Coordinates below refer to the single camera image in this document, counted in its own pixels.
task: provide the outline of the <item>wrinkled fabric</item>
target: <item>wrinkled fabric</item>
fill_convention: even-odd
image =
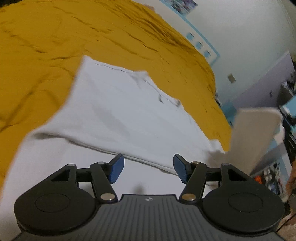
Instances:
[[[147,71],[228,150],[210,66],[152,10],[129,0],[23,0],[0,8],[0,185],[24,136],[66,100],[84,54]]]

